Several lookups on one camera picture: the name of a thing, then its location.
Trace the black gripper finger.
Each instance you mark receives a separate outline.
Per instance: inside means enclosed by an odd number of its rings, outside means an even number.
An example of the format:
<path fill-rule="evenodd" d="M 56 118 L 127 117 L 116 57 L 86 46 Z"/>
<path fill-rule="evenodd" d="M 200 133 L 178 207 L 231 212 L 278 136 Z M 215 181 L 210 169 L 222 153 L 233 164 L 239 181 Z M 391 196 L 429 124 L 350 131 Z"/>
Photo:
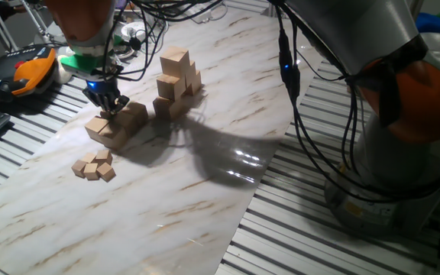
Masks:
<path fill-rule="evenodd" d="M 110 115 L 112 113 L 110 99 L 108 97 L 91 97 L 90 101 L 101 109 L 102 112 Z"/>
<path fill-rule="evenodd" d="M 129 103 L 129 98 L 125 95 L 120 95 L 110 103 L 109 113 L 116 115 Z"/>

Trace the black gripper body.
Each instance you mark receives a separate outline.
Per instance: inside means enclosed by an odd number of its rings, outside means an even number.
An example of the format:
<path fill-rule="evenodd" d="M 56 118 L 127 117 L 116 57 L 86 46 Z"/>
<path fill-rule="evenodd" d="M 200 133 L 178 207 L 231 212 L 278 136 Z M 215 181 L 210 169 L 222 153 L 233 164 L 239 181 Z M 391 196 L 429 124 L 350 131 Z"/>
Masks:
<path fill-rule="evenodd" d="M 118 80 L 115 77 L 105 81 L 86 80 L 86 87 L 82 93 L 89 101 L 91 97 L 108 97 L 110 99 L 110 103 L 121 95 L 120 91 L 118 90 Z"/>

